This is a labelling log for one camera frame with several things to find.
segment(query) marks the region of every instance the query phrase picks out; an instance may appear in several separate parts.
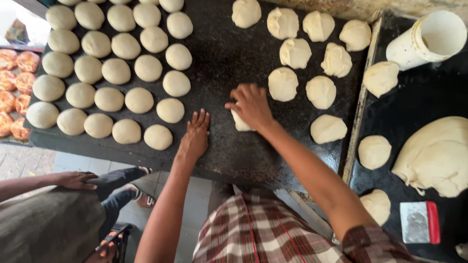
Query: checkered shirt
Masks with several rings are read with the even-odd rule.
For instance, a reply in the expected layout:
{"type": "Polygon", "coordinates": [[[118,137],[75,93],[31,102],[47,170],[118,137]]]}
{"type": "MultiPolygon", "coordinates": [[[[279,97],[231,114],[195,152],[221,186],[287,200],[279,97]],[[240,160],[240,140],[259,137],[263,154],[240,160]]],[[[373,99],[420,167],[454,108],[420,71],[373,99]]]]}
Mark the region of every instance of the checkered shirt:
{"type": "Polygon", "coordinates": [[[339,250],[275,197],[239,194],[204,222],[194,263],[415,263],[378,226],[350,229],[339,250]]]}

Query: wall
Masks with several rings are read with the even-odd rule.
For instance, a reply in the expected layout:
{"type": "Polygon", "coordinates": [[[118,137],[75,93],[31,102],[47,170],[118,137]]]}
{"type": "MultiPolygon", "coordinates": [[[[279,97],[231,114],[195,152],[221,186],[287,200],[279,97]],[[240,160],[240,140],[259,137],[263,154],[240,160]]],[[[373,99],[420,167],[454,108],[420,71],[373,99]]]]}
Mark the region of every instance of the wall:
{"type": "Polygon", "coordinates": [[[423,16],[448,10],[468,24],[468,0],[266,0],[291,7],[320,10],[344,19],[361,19],[372,22],[382,7],[391,7],[412,16],[423,16]]]}

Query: jeans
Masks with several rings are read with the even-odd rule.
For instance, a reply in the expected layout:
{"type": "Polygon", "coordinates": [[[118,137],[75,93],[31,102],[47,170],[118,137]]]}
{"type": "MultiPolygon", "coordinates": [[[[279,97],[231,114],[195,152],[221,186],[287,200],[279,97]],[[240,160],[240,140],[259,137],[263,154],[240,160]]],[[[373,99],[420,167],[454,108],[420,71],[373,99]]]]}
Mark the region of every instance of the jeans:
{"type": "Polygon", "coordinates": [[[99,201],[106,211],[106,220],[99,229],[99,241],[103,240],[117,222],[120,209],[130,200],[135,198],[134,190],[125,189],[109,196],[115,189],[137,180],[146,175],[146,172],[138,167],[112,171],[96,179],[87,180],[87,183],[97,185],[95,190],[99,201]]]}

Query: gray cloth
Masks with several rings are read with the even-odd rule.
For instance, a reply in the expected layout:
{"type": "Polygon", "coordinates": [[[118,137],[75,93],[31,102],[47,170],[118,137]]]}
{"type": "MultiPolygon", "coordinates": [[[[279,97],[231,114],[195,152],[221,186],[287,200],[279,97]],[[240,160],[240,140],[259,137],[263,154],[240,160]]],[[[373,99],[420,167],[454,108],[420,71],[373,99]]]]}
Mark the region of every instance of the gray cloth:
{"type": "Polygon", "coordinates": [[[96,192],[56,187],[0,204],[3,263],[81,263],[99,244],[106,213],[96,192]]]}

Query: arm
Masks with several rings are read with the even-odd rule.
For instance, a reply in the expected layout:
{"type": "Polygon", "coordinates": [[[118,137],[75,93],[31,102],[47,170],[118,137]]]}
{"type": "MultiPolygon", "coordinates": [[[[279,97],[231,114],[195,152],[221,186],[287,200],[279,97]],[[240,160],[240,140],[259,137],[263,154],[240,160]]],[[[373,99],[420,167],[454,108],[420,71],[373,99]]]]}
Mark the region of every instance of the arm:
{"type": "Polygon", "coordinates": [[[174,262],[183,205],[195,163],[208,147],[210,115],[193,113],[175,155],[168,181],[158,197],[138,246],[136,263],[174,262]]]}
{"type": "Polygon", "coordinates": [[[70,189],[94,190],[94,184],[84,183],[97,178],[91,172],[64,172],[59,174],[5,180],[0,183],[0,202],[49,185],[63,186],[70,189]]]}
{"type": "Polygon", "coordinates": [[[227,103],[250,127],[256,129],[291,166],[307,192],[330,219],[337,238],[354,226],[374,223],[358,196],[315,154],[291,137],[273,119],[266,90],[255,84],[240,84],[231,92],[239,103],[227,103]]]}

